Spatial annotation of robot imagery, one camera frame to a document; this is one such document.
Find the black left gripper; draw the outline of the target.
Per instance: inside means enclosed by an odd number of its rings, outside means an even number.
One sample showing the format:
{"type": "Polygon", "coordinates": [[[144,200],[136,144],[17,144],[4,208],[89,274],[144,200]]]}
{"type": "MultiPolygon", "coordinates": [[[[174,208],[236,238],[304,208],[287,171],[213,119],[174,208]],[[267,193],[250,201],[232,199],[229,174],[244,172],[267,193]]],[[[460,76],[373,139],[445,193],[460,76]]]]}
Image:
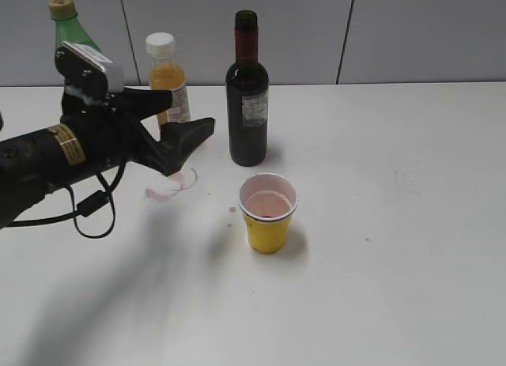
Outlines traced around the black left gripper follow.
{"type": "Polygon", "coordinates": [[[123,161],[135,161],[163,175],[181,170],[191,154],[214,133],[215,119],[165,123],[156,141],[142,121],[172,107],[165,89],[125,88],[103,100],[62,95],[60,123],[74,130],[84,146],[86,165],[103,170],[123,161]]]}

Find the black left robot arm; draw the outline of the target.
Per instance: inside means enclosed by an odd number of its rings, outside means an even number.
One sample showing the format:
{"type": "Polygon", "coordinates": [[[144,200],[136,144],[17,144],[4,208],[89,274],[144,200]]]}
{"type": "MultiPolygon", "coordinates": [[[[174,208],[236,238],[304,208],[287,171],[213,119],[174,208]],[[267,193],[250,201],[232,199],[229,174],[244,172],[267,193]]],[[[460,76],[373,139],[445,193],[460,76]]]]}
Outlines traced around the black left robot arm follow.
{"type": "Polygon", "coordinates": [[[215,120],[165,123],[155,140],[143,120],[172,105],[169,91],[125,89],[86,105],[65,93],[59,124],[1,143],[1,226],[50,225],[88,217],[113,205],[127,163],[134,162],[162,175],[177,173],[189,156],[213,135],[215,120]],[[96,177],[101,189],[57,217],[19,220],[27,209],[58,190],[96,177]]]}

